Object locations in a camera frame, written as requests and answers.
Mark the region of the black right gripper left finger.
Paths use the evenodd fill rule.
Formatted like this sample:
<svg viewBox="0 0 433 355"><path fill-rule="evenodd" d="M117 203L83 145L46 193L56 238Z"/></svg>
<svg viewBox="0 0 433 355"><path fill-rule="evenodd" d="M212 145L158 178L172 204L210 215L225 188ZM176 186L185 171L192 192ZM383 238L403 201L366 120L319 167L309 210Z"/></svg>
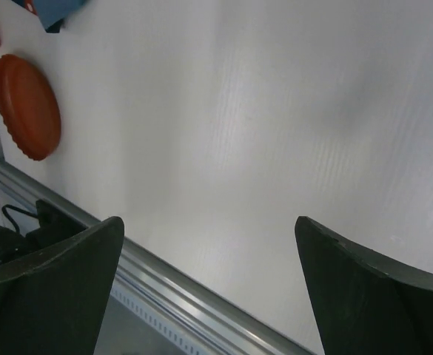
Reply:
<svg viewBox="0 0 433 355"><path fill-rule="evenodd" d="M0 260L0 354L92 354L123 242L123 220L110 217Z"/></svg>

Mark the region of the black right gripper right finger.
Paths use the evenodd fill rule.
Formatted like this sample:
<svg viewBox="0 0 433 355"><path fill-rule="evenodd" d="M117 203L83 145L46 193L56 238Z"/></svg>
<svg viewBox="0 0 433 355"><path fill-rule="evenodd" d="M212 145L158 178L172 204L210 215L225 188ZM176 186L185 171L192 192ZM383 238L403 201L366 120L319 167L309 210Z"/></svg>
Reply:
<svg viewBox="0 0 433 355"><path fill-rule="evenodd" d="M295 239L325 354L433 354L433 274L300 216Z"/></svg>

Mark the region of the red round plate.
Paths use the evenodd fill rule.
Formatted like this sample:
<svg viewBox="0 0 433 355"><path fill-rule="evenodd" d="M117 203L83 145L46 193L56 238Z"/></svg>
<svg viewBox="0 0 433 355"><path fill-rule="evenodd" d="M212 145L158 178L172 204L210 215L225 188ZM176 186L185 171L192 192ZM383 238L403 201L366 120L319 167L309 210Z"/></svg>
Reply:
<svg viewBox="0 0 433 355"><path fill-rule="evenodd" d="M0 115L13 142L29 159L53 154L61 140L61 115L49 81L14 54L0 58Z"/></svg>

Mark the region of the blue letter placemat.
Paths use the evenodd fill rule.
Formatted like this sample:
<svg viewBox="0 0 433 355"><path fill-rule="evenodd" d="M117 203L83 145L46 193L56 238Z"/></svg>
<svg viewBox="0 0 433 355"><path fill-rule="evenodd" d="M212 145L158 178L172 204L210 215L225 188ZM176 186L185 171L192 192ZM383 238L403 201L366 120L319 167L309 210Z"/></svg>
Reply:
<svg viewBox="0 0 433 355"><path fill-rule="evenodd" d="M46 33L60 33L67 17L80 10L87 0L13 0L38 17Z"/></svg>

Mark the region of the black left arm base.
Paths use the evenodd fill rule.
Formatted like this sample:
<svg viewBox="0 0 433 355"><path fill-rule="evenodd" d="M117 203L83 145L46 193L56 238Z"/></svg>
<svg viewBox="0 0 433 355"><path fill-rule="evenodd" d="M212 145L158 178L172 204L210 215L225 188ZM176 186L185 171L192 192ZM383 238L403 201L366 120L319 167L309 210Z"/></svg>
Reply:
<svg viewBox="0 0 433 355"><path fill-rule="evenodd" d="M39 227L22 235L18 223L9 213L10 210L36 219ZM0 226L0 265L60 243L86 229L44 200L36 201L36 213L10 204L3 206L1 211L13 228Z"/></svg>

